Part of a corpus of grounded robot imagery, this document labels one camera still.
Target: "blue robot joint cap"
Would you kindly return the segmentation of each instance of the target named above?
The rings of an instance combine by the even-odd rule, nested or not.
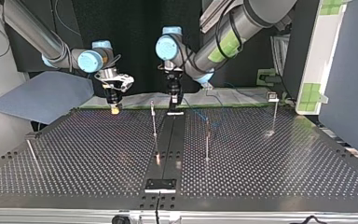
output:
[[[178,46],[169,36],[162,36],[156,44],[156,54],[163,61],[170,61],[174,59],[179,52]]]

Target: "black curtain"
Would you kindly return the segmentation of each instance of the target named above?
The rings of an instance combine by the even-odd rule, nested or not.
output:
[[[195,51],[200,48],[201,1],[196,0],[75,0],[73,6],[83,44],[108,39],[114,53],[121,54],[117,68],[135,78],[127,94],[165,92],[165,76],[155,52],[163,26],[179,25],[185,42]],[[103,96],[101,83],[93,80],[95,94]],[[200,85],[188,76],[183,78],[185,92],[195,92]]]

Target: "metal bracket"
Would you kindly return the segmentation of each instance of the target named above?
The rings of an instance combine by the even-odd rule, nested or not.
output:
[[[203,33],[207,33],[218,21],[223,9],[227,6],[229,0],[216,0],[208,6],[200,17],[200,27]],[[242,0],[236,0],[228,9],[229,12],[232,8],[241,5]]]
[[[146,182],[145,193],[175,193],[175,179],[148,179]]]

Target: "perforated metal table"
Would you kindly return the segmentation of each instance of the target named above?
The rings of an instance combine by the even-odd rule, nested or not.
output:
[[[73,111],[31,141],[36,161],[25,144],[0,159],[0,208],[358,213],[358,160],[289,109],[158,110],[157,125],[156,143],[150,111]],[[150,178],[176,193],[146,194]]]

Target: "blue wire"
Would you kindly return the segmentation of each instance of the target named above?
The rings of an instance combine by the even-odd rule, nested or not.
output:
[[[221,114],[220,121],[212,124],[212,127],[217,128],[217,127],[219,127],[219,126],[222,124],[222,121],[223,121],[223,118],[224,118],[224,113],[226,112],[225,107],[224,107],[222,101],[219,99],[219,97],[217,97],[217,96],[215,96],[215,95],[208,95],[208,90],[206,90],[205,95],[206,95],[206,96],[212,96],[214,99],[216,99],[216,100],[219,102],[219,104],[220,104],[221,107],[222,107],[222,114]]]
[[[188,105],[188,107],[190,107],[191,110],[193,110],[194,113],[196,113],[198,116],[200,116],[200,118],[203,121],[206,121],[207,118],[205,116],[203,116],[198,110],[196,110],[193,106],[191,106],[185,97],[183,97],[183,99],[186,101],[186,104]]]
[[[246,94],[244,92],[241,92],[238,90],[238,88],[236,86],[234,86],[233,84],[229,83],[229,82],[225,82],[225,84],[227,84],[228,86],[232,87],[235,91],[237,91],[239,94],[247,96],[247,97],[252,97],[255,96],[255,94]]]

